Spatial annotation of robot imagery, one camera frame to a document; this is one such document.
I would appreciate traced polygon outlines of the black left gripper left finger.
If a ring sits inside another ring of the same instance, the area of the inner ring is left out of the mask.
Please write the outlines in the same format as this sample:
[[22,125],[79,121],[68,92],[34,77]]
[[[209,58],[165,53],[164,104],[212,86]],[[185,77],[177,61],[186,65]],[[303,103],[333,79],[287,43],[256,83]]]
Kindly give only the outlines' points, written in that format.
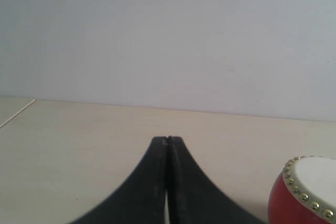
[[73,223],[165,223],[167,138],[154,137],[127,179]]

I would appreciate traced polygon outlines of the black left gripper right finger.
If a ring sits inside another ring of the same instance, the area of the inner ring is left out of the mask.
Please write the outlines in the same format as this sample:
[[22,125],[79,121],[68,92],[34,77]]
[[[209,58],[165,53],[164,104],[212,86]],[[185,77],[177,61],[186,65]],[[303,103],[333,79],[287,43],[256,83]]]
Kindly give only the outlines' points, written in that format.
[[167,138],[166,191],[170,223],[263,223],[206,176],[177,136]]

